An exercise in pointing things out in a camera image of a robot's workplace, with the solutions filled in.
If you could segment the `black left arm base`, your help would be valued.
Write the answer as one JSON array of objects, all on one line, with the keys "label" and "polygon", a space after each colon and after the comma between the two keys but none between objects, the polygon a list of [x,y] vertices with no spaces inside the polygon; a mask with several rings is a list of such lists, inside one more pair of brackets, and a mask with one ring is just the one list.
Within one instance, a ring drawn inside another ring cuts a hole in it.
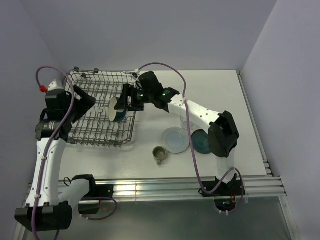
[{"label": "black left arm base", "polygon": [[98,201],[98,203],[79,203],[78,212],[81,215],[94,215],[97,214],[102,205],[102,201],[111,201],[114,193],[114,185],[113,184],[98,184],[95,187],[93,193],[89,193],[85,195],[81,202],[83,201],[91,201],[94,198],[94,201]]}]

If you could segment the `clear plastic cup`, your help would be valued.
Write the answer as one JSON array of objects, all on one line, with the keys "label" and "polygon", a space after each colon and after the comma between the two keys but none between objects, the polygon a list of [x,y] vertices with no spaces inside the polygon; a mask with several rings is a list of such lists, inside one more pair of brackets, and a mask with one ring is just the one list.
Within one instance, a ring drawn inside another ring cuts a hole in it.
[{"label": "clear plastic cup", "polygon": [[186,132],[188,129],[190,129],[191,133],[194,131],[194,123],[191,120],[187,121],[187,119],[182,116],[180,117],[180,127]]}]

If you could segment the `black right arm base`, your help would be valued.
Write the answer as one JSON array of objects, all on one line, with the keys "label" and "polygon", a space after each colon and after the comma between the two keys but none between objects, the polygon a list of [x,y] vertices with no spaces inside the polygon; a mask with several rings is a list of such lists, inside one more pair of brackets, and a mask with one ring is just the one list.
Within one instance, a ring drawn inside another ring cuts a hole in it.
[{"label": "black right arm base", "polygon": [[211,194],[205,193],[201,188],[198,193],[204,198],[213,197],[218,213],[228,216],[244,202],[246,190],[241,180],[233,180],[228,184],[221,183]]}]

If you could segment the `light blue scalloped plate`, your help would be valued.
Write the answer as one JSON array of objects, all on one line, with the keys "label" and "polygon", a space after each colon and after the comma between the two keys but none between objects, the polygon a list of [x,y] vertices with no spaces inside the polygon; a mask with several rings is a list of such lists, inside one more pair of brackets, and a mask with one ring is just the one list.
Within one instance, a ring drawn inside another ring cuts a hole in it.
[{"label": "light blue scalloped plate", "polygon": [[167,128],[161,135],[164,148],[172,154],[185,152],[190,146],[190,140],[185,130],[180,127]]}]

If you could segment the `teal and cream bowl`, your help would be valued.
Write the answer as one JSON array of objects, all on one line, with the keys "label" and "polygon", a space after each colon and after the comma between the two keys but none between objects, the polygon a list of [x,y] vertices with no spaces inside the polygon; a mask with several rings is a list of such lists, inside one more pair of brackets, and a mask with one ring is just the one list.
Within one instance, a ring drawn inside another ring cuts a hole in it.
[{"label": "teal and cream bowl", "polygon": [[111,98],[108,105],[108,118],[111,122],[121,122],[126,118],[127,110],[126,109],[115,109],[115,106],[118,103],[119,98],[114,96]]}]

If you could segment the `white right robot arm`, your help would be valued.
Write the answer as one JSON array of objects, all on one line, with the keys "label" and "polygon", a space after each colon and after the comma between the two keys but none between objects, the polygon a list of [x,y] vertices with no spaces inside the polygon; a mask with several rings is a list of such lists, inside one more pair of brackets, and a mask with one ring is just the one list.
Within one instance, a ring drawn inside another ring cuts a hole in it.
[{"label": "white right robot arm", "polygon": [[157,109],[185,117],[188,123],[194,123],[208,135],[210,152],[220,158],[217,162],[215,187],[208,190],[202,181],[199,182],[200,187],[208,195],[216,190],[222,195],[229,194],[240,176],[232,156],[232,150],[240,137],[232,114],[207,109],[188,100],[184,93],[179,93],[176,89],[164,88],[153,71],[143,74],[136,72],[132,76],[135,83],[125,83],[121,95],[110,100],[109,120],[119,122],[127,112],[142,112],[146,104],[153,104]]}]

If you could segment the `dark teal round plate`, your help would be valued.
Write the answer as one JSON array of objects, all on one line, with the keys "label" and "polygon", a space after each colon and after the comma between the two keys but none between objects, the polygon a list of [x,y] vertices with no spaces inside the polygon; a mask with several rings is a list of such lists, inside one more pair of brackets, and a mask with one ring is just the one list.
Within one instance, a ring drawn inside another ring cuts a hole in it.
[{"label": "dark teal round plate", "polygon": [[210,154],[211,150],[209,147],[209,136],[203,129],[196,130],[191,135],[193,148],[200,154]]}]

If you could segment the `aluminium mounting rail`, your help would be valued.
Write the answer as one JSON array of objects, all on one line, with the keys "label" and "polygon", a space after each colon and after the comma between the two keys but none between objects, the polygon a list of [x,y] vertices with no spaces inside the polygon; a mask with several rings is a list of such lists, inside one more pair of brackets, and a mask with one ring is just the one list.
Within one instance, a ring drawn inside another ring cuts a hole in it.
[{"label": "aluminium mounting rail", "polygon": [[[247,198],[284,197],[286,190],[280,177],[243,177]],[[99,185],[113,185],[113,198],[118,202],[184,201],[204,199],[198,180],[160,178],[138,180],[97,180]]]}]

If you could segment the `beige ceramic mug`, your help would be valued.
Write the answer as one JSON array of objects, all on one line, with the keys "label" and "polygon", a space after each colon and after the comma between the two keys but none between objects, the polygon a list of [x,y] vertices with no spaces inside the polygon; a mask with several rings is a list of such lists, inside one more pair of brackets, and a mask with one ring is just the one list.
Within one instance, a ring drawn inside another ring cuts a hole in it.
[{"label": "beige ceramic mug", "polygon": [[156,164],[161,165],[162,162],[167,158],[167,150],[162,146],[156,146],[152,151],[152,155],[156,161]]}]

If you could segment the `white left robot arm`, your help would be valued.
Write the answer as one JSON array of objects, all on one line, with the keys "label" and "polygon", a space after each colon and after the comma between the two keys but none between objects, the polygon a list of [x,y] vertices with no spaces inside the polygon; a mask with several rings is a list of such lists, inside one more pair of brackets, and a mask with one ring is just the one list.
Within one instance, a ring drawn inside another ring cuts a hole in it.
[{"label": "white left robot arm", "polygon": [[25,207],[17,208],[14,215],[31,232],[68,229],[80,200],[91,200],[98,193],[91,174],[76,175],[62,193],[58,187],[61,161],[72,125],[95,105],[96,99],[74,85],[72,92],[49,87],[45,103],[46,108],[35,128],[37,160],[31,190]]}]

